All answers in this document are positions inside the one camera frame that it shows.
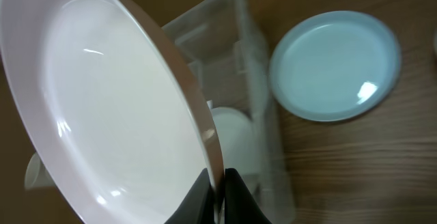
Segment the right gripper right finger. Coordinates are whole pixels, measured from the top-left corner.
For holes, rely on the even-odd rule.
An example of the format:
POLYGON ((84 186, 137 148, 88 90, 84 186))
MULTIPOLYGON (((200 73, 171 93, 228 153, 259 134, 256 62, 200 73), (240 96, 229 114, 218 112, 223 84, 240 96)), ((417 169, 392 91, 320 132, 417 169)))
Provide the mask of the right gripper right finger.
POLYGON ((225 224, 271 224, 234 168, 225 170, 225 224))

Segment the grey plate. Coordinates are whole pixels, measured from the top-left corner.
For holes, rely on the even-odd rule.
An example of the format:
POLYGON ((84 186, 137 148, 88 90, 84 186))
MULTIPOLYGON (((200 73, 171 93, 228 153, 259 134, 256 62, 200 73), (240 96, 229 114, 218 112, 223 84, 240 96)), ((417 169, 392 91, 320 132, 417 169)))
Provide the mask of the grey plate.
POLYGON ((242 112, 229 107, 211 110, 223 155, 225 168, 234 168, 240 175, 261 171, 260 155, 252 129, 252 121, 242 112))

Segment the pink plate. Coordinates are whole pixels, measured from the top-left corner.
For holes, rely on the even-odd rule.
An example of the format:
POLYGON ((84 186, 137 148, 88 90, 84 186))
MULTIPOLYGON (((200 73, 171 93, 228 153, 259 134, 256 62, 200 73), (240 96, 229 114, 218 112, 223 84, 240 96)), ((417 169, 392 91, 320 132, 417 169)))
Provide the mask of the pink plate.
POLYGON ((132 0, 1 0, 1 58, 27 134, 85 223, 165 223, 223 158, 175 44, 132 0))

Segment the light blue plate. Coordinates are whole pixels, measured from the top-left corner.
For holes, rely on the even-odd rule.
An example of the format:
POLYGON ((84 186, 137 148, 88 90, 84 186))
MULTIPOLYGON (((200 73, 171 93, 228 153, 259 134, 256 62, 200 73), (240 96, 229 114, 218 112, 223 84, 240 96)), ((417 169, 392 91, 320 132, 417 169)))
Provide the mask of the light blue plate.
POLYGON ((270 60, 269 82, 290 113, 336 122, 379 105, 400 70, 399 42, 381 20, 333 11, 312 16, 283 36, 270 60))

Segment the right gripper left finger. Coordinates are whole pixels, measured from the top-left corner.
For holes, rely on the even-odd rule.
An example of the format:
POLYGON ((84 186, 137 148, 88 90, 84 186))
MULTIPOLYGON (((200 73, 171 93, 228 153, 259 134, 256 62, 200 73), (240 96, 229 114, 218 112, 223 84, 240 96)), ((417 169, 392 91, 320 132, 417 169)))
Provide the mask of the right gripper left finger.
POLYGON ((204 169, 165 224, 215 224, 214 198, 208 170, 204 169))

